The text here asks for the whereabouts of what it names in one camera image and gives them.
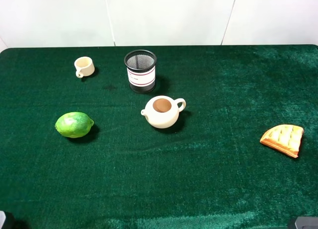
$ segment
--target cup handle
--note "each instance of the cup handle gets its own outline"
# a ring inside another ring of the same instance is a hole
[[[82,77],[84,76],[84,74],[82,74],[82,73],[80,72],[80,69],[78,69],[78,70],[76,70],[76,76],[77,76],[78,78],[82,78]]]
[[[182,103],[182,105],[179,107],[179,112],[181,112],[181,111],[183,111],[185,109],[186,103],[185,103],[185,100],[183,98],[178,98],[178,99],[176,99],[174,101],[177,104]]]

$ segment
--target waffle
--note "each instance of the waffle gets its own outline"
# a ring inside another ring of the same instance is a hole
[[[260,139],[260,142],[291,157],[297,158],[303,133],[304,129],[300,126],[279,125],[266,131]]]

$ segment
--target teapot handle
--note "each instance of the teapot handle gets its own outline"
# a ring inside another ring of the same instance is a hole
[[[182,105],[179,107],[179,112],[183,111],[185,106],[186,106],[185,100],[183,98],[178,98],[178,99],[176,99],[174,101],[177,104],[182,103]]]

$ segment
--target black object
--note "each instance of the black object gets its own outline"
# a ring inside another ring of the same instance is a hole
[[[155,88],[156,62],[155,54],[147,50],[134,50],[125,56],[129,85],[134,92],[148,93]]]
[[[318,217],[298,217],[291,221],[288,229],[318,229]]]
[[[0,229],[12,229],[14,221],[11,213],[0,211]]]

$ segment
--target toy fruit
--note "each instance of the toy fruit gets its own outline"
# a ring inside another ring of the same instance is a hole
[[[260,139],[266,146],[297,158],[304,129],[294,125],[279,125],[269,129]]]
[[[85,113],[70,112],[61,116],[55,123],[55,129],[65,137],[79,138],[86,135],[94,121]]]

